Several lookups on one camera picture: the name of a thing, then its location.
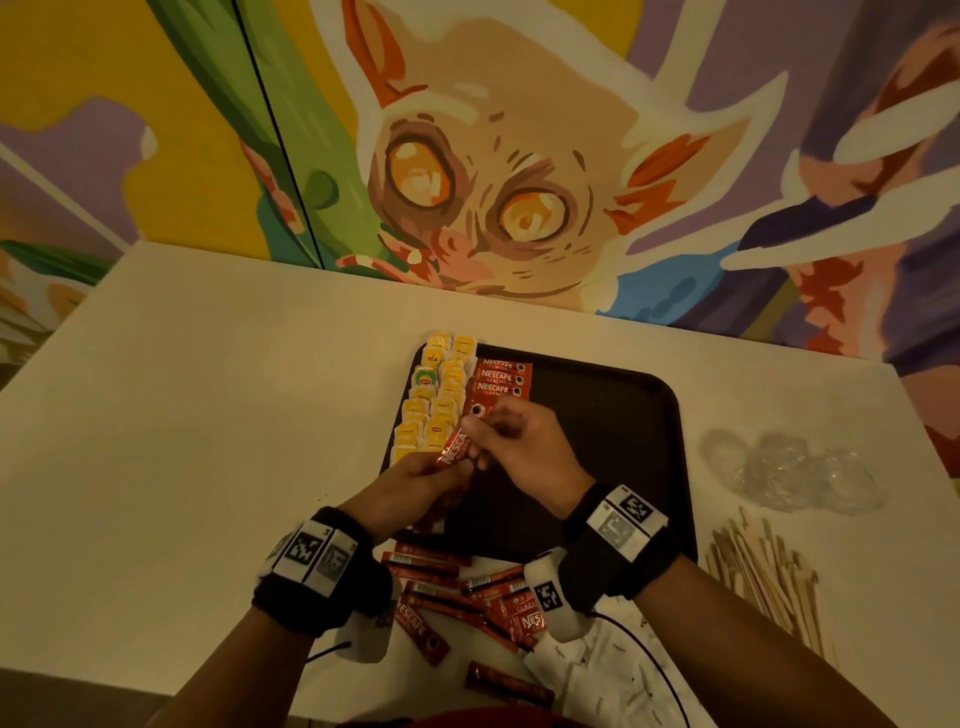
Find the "tarsier ear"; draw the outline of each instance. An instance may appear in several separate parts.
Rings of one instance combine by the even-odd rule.
[[[748,125],[744,119],[710,134],[681,134],[647,156],[627,180],[632,191],[604,209],[617,232],[626,235],[693,200],[736,151]]]
[[[390,25],[380,11],[366,0],[342,0],[347,46],[363,69],[380,107],[424,85],[403,85],[406,62]]]

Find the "mural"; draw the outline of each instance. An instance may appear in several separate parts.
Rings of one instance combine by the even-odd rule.
[[[75,5],[0,5],[7,361],[149,237],[887,361],[960,478],[960,0]]]

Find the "red fabric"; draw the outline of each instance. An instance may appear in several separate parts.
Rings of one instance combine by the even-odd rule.
[[[410,723],[416,728],[479,728],[495,725],[497,728],[577,728],[583,726],[576,720],[557,716],[543,708],[526,705],[511,705],[506,708],[470,708],[465,711],[441,713],[424,720]]]

